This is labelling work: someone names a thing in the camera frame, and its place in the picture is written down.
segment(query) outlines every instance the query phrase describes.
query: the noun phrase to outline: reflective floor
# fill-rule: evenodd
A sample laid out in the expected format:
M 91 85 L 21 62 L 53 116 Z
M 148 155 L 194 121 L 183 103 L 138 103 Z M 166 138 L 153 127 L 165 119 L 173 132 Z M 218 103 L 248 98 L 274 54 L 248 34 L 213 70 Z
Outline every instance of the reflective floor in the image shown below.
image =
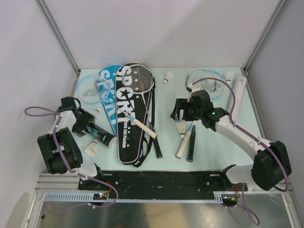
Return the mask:
M 290 228 L 281 195 L 247 195 L 249 207 L 263 228 Z M 78 203 L 50 203 L 53 211 Z M 82 206 L 60 215 L 41 212 L 39 228 L 250 228 L 243 209 L 225 209 L 220 204 L 116 203 L 105 209 Z

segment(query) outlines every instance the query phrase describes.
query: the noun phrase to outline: white panel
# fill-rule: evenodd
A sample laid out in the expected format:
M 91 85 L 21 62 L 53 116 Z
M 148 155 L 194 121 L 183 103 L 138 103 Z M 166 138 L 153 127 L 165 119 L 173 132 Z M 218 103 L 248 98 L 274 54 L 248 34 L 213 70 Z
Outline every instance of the white panel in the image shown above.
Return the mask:
M 45 169 L 37 138 L 54 122 L 23 111 L 56 109 L 75 75 L 34 0 L 3 2 L 0 30 L 0 227 L 17 228 Z
M 47 0 L 80 68 L 243 67 L 278 0 Z
M 286 144 L 290 179 L 304 213 L 304 1 L 287 5 L 249 71 L 272 141 Z

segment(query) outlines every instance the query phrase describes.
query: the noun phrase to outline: black racket grip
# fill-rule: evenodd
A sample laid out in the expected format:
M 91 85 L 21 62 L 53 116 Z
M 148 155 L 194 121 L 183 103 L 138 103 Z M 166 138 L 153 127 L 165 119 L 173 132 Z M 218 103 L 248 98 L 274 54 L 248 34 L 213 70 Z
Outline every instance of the black racket grip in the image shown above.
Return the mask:
M 150 129 L 155 132 L 155 129 L 154 129 L 154 127 L 153 127 L 153 125 L 151 123 L 150 123 Z M 160 148 L 160 145 L 158 143 L 158 139 L 157 138 L 155 138 L 153 140 L 153 144 L 154 144 L 154 148 L 155 148 L 155 152 L 156 152 L 156 157 L 158 159 L 162 158 L 162 152 L 161 152 L 161 148 Z
M 188 151 L 188 156 L 187 156 L 187 161 L 188 162 L 193 162 L 195 136 L 196 136 L 195 126 L 193 126 L 192 133 L 191 133 L 191 136 L 190 136 L 190 145 L 189 145 L 189 151 Z

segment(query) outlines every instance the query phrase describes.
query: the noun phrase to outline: racket bag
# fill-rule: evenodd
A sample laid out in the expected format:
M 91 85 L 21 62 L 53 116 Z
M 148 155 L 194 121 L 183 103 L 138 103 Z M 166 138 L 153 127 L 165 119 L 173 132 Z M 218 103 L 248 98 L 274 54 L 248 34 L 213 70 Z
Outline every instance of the racket bag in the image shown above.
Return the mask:
M 142 100 L 141 94 L 129 93 L 122 83 L 122 76 L 125 69 L 135 63 L 125 64 L 116 72 L 116 105 L 126 112 L 130 113 L 140 122 L 146 124 L 147 114 Z M 149 92 L 144 93 L 144 98 L 149 109 L 151 100 L 153 100 L 152 107 L 152 122 L 154 122 L 154 88 Z M 145 158 L 148 156 L 151 146 L 152 138 L 149 142 L 144 137 L 145 132 L 135 125 L 124 113 L 117 109 L 117 141 L 118 141 L 118 157 L 119 161 L 125 165 L 133 165 L 135 167 L 141 166 Z

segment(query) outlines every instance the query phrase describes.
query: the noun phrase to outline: metal frame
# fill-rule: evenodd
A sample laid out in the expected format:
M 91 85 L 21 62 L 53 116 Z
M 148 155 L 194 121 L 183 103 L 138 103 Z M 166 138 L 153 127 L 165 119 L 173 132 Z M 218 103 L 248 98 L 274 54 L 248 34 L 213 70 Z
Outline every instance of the metal frame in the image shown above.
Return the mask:
M 279 16 L 283 12 L 284 8 L 286 7 L 289 0 L 280 0 L 274 13 L 272 14 L 267 26 L 265 27 L 256 47 L 254 48 L 250 58 L 248 59 L 245 67 L 244 67 L 244 74 L 245 76 L 248 76 L 248 69 L 250 68 L 252 62 L 258 55 L 260 49 L 262 48 L 263 44 L 265 43 L 269 33 L 271 32 L 272 28 L 276 24 Z M 63 49 L 63 52 L 65 53 L 66 57 L 68 58 L 72 68 L 74 69 L 77 78 L 75 78 L 73 82 L 73 88 L 70 93 L 70 95 L 73 95 L 76 90 L 76 85 L 79 79 L 80 69 L 78 68 L 63 36 L 60 33 L 60 30 L 58 26 L 56 25 L 46 3 L 44 0 L 36 0 L 39 8 L 41 9 L 42 14 L 44 15 L 46 21 L 48 22 L 50 28 L 52 29 L 54 36 L 56 37 L 57 41 L 59 42 L 60 46 Z M 247 81 L 247 90 L 249 94 L 249 98 L 251 101 L 251 104 L 253 106 L 255 115 L 256 115 L 256 121 L 259 126 L 260 132 L 262 137 L 267 138 L 266 130 L 264 128 L 263 120 L 259 111 L 259 107 L 257 104 L 257 101 L 254 96 L 254 92 L 250 83 L 250 77 L 248 77 Z M 34 196 L 32 199 L 31 207 L 28 209 L 28 216 L 27 220 L 24 222 L 23 227 L 27 228 L 35 228 L 37 227 L 38 221 L 39 221 L 39 215 L 40 211 L 42 209 L 43 202 L 45 201 L 45 197 L 48 194 L 52 195 L 83 195 L 83 194 L 91 194 L 92 192 L 96 191 L 79 191 L 78 188 L 79 178 L 76 177 L 73 174 L 41 174 L 39 176 L 36 189 L 34 192 Z M 284 187 L 284 183 L 280 183 L 278 187 L 282 188 Z M 286 211 L 288 213 L 290 223 L 293 228 L 302 227 L 303 223 L 303 217 L 300 213 L 298 213 L 300 210 L 298 208 L 297 202 L 295 201 L 295 195 L 292 191 L 292 187 L 290 186 L 290 191 L 286 193 L 279 192 L 275 189 L 268 191 L 269 194 L 282 194 L 283 201 L 285 203 Z M 215 196 L 219 196 L 220 194 L 223 194 L 224 192 L 215 192 Z M 248 185 L 248 193 L 251 194 L 265 194 L 265 191 L 260 189 L 257 185 Z

